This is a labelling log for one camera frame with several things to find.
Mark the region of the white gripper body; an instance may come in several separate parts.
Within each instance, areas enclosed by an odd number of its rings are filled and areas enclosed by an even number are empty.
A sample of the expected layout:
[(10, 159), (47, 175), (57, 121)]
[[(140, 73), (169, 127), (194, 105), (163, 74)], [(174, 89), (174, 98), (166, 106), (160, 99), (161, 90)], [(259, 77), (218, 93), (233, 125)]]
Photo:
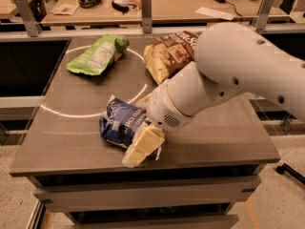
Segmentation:
[(169, 92), (169, 80), (150, 93), (146, 113), (151, 123), (170, 132), (182, 129), (193, 120), (191, 116), (182, 114), (174, 106)]

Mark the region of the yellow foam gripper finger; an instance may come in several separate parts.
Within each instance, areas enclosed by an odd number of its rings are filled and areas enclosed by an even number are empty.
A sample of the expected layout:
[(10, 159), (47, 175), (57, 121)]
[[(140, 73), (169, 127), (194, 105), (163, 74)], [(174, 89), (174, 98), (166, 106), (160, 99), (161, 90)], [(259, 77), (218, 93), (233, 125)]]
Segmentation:
[(152, 94), (147, 94), (146, 96), (142, 97), (139, 99), (136, 103), (135, 106), (138, 108), (142, 108), (144, 110), (147, 110), (150, 102), (151, 102)]
[(133, 168), (142, 163), (147, 156), (151, 155), (165, 141), (165, 134), (161, 128), (154, 125), (141, 126), (128, 147), (122, 164)]

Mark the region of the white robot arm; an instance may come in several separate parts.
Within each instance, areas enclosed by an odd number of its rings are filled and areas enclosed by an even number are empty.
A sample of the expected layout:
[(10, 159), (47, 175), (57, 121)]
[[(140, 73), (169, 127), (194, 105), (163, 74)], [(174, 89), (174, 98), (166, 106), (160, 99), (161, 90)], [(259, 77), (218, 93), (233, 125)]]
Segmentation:
[(138, 105), (151, 124), (136, 133), (122, 163), (133, 168), (164, 142), (166, 131), (188, 125), (201, 111), (249, 92), (305, 120), (305, 61), (236, 23), (209, 26), (197, 39), (194, 61)]

